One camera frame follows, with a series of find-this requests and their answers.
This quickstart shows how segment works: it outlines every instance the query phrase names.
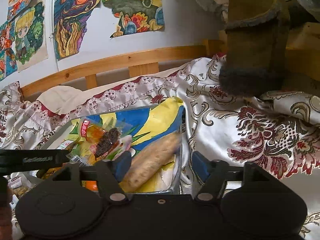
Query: barcode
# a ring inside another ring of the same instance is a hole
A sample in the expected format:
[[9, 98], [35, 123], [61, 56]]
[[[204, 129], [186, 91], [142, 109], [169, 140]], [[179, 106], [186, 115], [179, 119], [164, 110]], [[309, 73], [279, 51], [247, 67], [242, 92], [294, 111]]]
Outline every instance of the barcode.
[[85, 163], [78, 155], [73, 156], [72, 161], [79, 163], [79, 167], [89, 166], [87, 163]]

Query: white wall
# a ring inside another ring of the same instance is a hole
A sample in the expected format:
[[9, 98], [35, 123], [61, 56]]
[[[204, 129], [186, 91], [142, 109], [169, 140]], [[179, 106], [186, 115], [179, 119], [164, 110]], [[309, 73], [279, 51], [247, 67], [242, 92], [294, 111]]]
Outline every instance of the white wall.
[[[203, 11], [195, 0], [162, 0], [164, 31], [136, 33], [111, 39], [109, 37], [115, 31], [118, 18], [112, 15], [110, 8], [106, 8], [100, 3], [87, 21], [87, 32], [84, 35], [79, 53], [57, 62], [53, 39], [50, 38], [53, 31], [52, 0], [44, 0], [44, 2], [45, 33], [49, 58], [20, 73], [15, 72], [6, 77], [0, 82], [0, 88], [17, 80], [23, 87], [58, 70], [61, 71], [104, 57], [161, 47], [191, 45], [201, 43], [205, 38], [216, 39], [217, 31], [221, 29], [220, 21], [212, 13]], [[0, 0], [1, 24], [6, 21], [7, 9], [8, 0]], [[103, 84], [119, 80], [119, 75], [124, 75], [123, 78], [126, 78], [127, 70], [119, 70], [112, 72], [112, 75], [106, 75]]]

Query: long root vegetable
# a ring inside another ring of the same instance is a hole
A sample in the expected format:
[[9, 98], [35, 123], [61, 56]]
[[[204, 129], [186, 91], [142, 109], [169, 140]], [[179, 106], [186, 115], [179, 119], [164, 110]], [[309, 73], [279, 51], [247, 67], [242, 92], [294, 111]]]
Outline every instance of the long root vegetable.
[[181, 145], [178, 132], [170, 133], [150, 143], [132, 160], [129, 171], [120, 186], [125, 192], [134, 192], [167, 164]]

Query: bed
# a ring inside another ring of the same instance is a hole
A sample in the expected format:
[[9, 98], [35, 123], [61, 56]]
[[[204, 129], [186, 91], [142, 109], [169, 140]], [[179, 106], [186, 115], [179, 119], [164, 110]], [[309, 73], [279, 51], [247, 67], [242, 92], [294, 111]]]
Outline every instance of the bed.
[[[299, 73], [299, 76], [320, 80], [318, 70], [314, 70], [319, 55], [315, 49], [305, 48], [308, 33], [314, 34], [314, 31], [305, 25], [289, 40], [287, 68], [294, 75]], [[225, 160], [233, 166], [241, 166], [245, 161], [255, 162], [304, 199], [308, 217], [301, 236], [317, 239], [320, 234], [320, 189], [317, 187], [320, 98], [317, 92], [308, 94], [297, 90], [270, 91], [259, 98], [225, 94], [220, 89], [218, 76], [226, 61], [227, 44], [224, 33], [220, 33], [220, 38], [206, 40], [201, 45], [155, 49], [93, 61], [23, 88], [18, 82], [10, 84], [1, 91], [0, 97], [1, 148], [41, 149], [68, 120], [159, 104], [177, 96], [183, 100], [186, 111], [182, 127], [180, 192], [193, 194], [201, 185], [190, 163], [194, 150], [208, 159]], [[158, 73], [158, 62], [181, 59], [193, 60]], [[302, 62], [305, 68], [298, 67]], [[129, 67], [130, 79], [97, 87], [97, 73], [122, 67]], [[86, 78], [88, 90], [57, 86], [79, 77]], [[24, 101], [24, 96], [39, 91], [43, 93], [36, 101]], [[232, 182], [227, 189], [240, 185], [241, 182]], [[274, 210], [274, 219], [279, 223], [285, 216], [281, 210]], [[17, 239], [21, 235], [14, 219]]]

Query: red label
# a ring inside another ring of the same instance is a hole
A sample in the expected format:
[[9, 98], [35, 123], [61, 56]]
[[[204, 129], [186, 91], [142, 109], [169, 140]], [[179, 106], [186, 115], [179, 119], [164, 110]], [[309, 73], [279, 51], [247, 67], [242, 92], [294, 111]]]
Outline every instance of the red label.
[[87, 137], [87, 128], [89, 126], [89, 121], [88, 120], [84, 120], [82, 125], [81, 125], [81, 136], [82, 137]]

